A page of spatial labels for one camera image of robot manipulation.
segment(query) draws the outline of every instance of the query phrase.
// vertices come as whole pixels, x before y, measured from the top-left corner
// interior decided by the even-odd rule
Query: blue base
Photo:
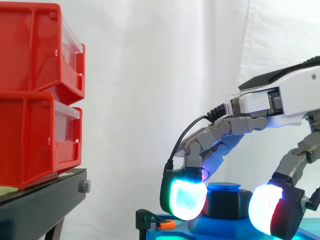
[[[161,218],[175,220],[175,229],[158,230],[155,224],[146,232],[147,240],[276,240],[276,237],[266,235],[256,230],[248,218],[241,220],[214,219],[204,215],[190,221],[182,221],[172,215],[158,215]],[[294,240],[320,240],[301,228]]]

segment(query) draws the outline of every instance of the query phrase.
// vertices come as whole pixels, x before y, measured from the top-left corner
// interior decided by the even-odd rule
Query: red plastic drawer
[[[0,23],[0,91],[51,92],[66,105],[85,97],[85,46],[59,5],[0,2]]]
[[[0,186],[24,189],[81,164],[82,110],[49,92],[0,92]]]

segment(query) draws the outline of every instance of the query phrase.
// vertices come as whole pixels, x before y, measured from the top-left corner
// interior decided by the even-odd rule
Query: black metal table
[[[45,240],[60,238],[64,217],[90,191],[86,169],[71,169],[68,175],[36,187],[0,196],[0,240]]]

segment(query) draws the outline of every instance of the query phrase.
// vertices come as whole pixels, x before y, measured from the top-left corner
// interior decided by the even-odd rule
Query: orange clip
[[[175,229],[176,222],[173,220],[166,220],[166,222],[157,223],[155,228],[159,230]]]

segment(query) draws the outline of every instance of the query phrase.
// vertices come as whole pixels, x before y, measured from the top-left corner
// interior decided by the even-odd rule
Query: robotic hand
[[[311,133],[286,154],[267,185],[258,187],[249,205],[252,224],[260,231],[292,239],[306,209],[316,211],[320,189],[311,198],[295,187],[307,164],[320,159],[320,56],[301,64],[256,76],[240,92],[196,119],[181,135],[164,168],[160,204],[178,218],[190,220],[202,210],[207,194],[203,181],[219,168],[244,134],[265,128],[298,126],[307,119]],[[211,121],[182,141],[199,120]],[[183,157],[173,170],[173,157]]]

